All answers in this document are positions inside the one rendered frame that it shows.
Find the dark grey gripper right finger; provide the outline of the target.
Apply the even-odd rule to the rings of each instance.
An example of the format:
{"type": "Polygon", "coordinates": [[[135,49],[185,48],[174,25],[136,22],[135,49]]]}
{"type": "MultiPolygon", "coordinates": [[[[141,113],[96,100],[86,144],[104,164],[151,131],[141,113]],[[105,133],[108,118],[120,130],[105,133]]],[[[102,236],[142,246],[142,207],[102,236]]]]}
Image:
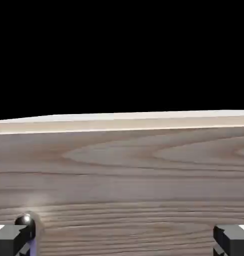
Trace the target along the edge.
{"type": "Polygon", "coordinates": [[[215,225],[213,256],[244,256],[244,224],[215,225]]]}

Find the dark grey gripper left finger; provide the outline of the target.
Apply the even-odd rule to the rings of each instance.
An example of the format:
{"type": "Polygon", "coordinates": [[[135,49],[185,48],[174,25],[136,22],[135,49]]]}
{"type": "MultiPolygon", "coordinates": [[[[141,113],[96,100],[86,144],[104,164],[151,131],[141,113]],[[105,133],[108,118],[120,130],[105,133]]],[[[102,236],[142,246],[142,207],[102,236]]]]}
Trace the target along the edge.
{"type": "Polygon", "coordinates": [[[0,225],[0,256],[30,256],[31,231],[26,225],[0,225]]]}

